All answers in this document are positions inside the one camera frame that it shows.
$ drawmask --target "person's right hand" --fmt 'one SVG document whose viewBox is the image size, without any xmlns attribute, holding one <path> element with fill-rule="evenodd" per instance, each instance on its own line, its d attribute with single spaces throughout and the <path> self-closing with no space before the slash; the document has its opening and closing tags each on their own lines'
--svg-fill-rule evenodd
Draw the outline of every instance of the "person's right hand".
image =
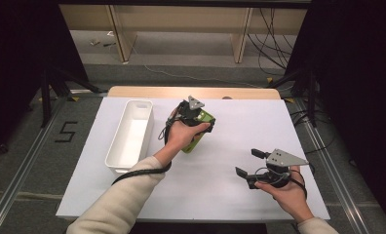
<svg viewBox="0 0 386 234">
<path fill-rule="evenodd" d="M 292 166 L 290 169 L 300 172 L 299 166 Z M 303 183 L 303 179 L 299 173 L 291 172 L 291 177 Z M 304 191 L 294 182 L 290 181 L 286 186 L 281 188 L 276 188 L 262 182 L 256 182 L 254 186 L 271 194 L 279 206 L 281 206 L 285 212 L 289 213 L 297 223 L 314 217 L 306 203 Z"/>
</svg>

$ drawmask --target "white tabletop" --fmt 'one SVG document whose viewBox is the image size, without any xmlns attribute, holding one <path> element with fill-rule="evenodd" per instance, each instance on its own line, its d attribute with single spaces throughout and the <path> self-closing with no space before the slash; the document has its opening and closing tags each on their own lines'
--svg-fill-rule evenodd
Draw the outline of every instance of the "white tabletop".
<svg viewBox="0 0 386 234">
<path fill-rule="evenodd" d="M 59 206 L 57 216 L 81 215 L 117 177 L 104 164 L 123 109 L 130 99 L 105 97 Z M 154 127 L 148 155 L 164 142 L 158 135 L 181 99 L 150 98 Z M 282 100 L 201 99 L 216 118 L 190 154 L 180 152 L 166 178 L 156 186 L 138 216 L 139 221 L 268 222 L 292 220 L 272 196 L 248 188 L 235 167 L 249 174 L 265 167 L 251 149 L 282 149 L 305 159 L 288 110 Z M 327 208 L 308 166 L 301 172 L 308 190 L 308 204 L 315 216 L 329 219 Z"/>
</svg>

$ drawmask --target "silver metal part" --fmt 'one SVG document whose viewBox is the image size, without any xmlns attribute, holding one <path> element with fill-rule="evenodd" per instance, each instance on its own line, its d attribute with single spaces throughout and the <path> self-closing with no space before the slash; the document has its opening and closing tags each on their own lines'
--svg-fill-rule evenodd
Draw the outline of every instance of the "silver metal part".
<svg viewBox="0 0 386 234">
<path fill-rule="evenodd" d="M 293 154 L 289 154 L 281 149 L 275 149 L 266 159 L 266 163 L 270 165 L 279 166 L 279 167 L 289 167 L 289 166 L 309 164 L 308 160 L 296 157 Z"/>
<path fill-rule="evenodd" d="M 191 110 L 199 109 L 205 106 L 203 103 L 201 103 L 199 100 L 193 98 L 192 96 L 189 96 L 189 107 Z"/>
</svg>

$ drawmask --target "white rectangular container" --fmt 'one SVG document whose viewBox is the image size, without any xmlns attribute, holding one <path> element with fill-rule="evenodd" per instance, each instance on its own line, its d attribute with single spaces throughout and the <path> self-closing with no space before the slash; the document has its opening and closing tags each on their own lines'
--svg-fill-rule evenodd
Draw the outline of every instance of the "white rectangular container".
<svg viewBox="0 0 386 234">
<path fill-rule="evenodd" d="M 153 125 L 153 102 L 129 100 L 105 158 L 105 165 L 113 172 L 123 174 L 145 158 Z"/>
</svg>

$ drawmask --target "floor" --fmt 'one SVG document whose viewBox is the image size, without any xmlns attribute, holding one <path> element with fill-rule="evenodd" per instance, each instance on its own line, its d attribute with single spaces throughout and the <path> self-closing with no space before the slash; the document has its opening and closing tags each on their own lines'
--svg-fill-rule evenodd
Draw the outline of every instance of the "floor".
<svg viewBox="0 0 386 234">
<path fill-rule="evenodd" d="M 214 81 L 213 85 L 222 83 L 224 86 L 265 87 L 269 78 L 275 80 L 281 77 L 284 69 L 281 69 L 280 65 L 286 66 L 285 59 L 289 58 L 288 54 L 284 54 L 285 58 L 282 58 L 282 54 L 266 48 L 264 51 L 267 55 L 279 65 L 266 57 L 259 57 L 251 39 L 260 45 L 257 39 L 263 41 L 265 35 L 258 35 L 258 38 L 251 35 L 243 61 L 235 63 L 229 35 L 144 32 L 137 36 L 130 61 L 123 64 L 114 46 L 114 36 L 110 32 L 71 31 L 71 34 L 90 81 L 103 88 L 129 84 L 126 83 L 129 81 L 122 80 L 121 76 L 112 78 L 116 74 L 114 72 L 119 73 L 118 70 L 128 74 L 143 72 L 146 76 L 155 79 L 160 76 L 172 82 L 193 80 L 197 82 L 197 86 L 206 86 L 210 81 Z M 288 53 L 291 53 L 295 39 L 295 36 L 276 37 L 281 49 Z M 267 45 L 275 47 L 272 38 L 267 40 Z M 235 77 L 217 78 L 220 74 Z M 291 85 L 292 83 L 289 83 L 278 88 L 283 98 L 290 96 Z M 86 97 L 86 91 L 74 84 L 70 87 L 81 96 L 78 101 L 67 101 L 59 105 L 58 100 L 54 101 L 57 119 L 49 131 L 76 131 L 74 141 L 56 144 L 55 141 L 65 136 L 54 134 L 44 138 L 43 144 L 34 149 L 38 155 L 31 159 L 25 179 L 19 182 L 18 196 L 8 204 L 8 212 L 1 223 L 0 233 L 63 233 L 69 223 L 57 218 L 55 213 L 102 99 Z M 0 201 L 4 191 L 14 181 L 19 166 L 23 165 L 23 159 L 31 154 L 31 145 L 36 144 L 36 137 L 41 134 L 39 97 L 37 94 L 37 98 L 31 102 L 32 110 L 25 113 L 19 121 L 19 127 L 9 142 L 10 151 L 0 154 Z M 297 113 L 306 109 L 305 97 L 290 99 L 287 107 L 306 156 L 314 165 L 314 178 L 331 217 L 329 223 L 339 233 L 386 233 L 386 216 L 356 170 L 355 162 L 350 160 L 349 153 L 345 150 L 344 143 L 321 101 L 318 99 L 316 103 L 317 128 L 312 128 L 309 121 Z M 78 124 L 65 125 L 66 122 Z M 267 230 L 270 234 L 297 233 L 291 224 L 281 222 L 267 223 Z"/>
</svg>

